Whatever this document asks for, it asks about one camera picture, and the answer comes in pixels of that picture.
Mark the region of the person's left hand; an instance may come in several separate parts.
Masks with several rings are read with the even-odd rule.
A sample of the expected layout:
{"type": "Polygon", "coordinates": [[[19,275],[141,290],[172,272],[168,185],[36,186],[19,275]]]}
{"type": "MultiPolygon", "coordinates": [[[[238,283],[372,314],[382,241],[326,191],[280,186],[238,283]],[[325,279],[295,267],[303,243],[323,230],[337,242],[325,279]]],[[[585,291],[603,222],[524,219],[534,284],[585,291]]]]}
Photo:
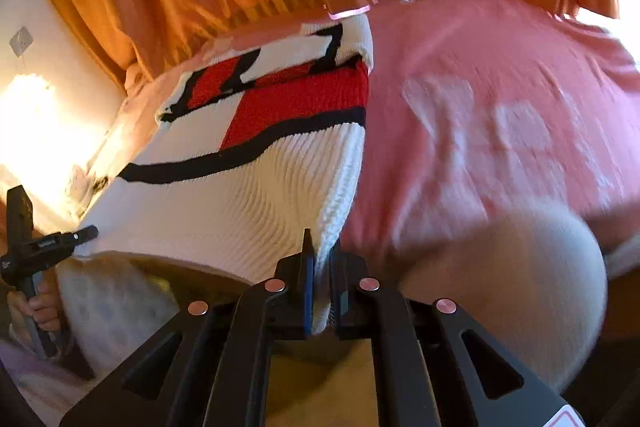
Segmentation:
{"type": "Polygon", "coordinates": [[[43,279],[38,285],[38,294],[32,298],[27,298],[21,291],[10,291],[8,307],[11,326],[17,336],[28,336],[28,319],[45,332],[56,333],[62,329],[63,307],[55,280],[43,279]]]}

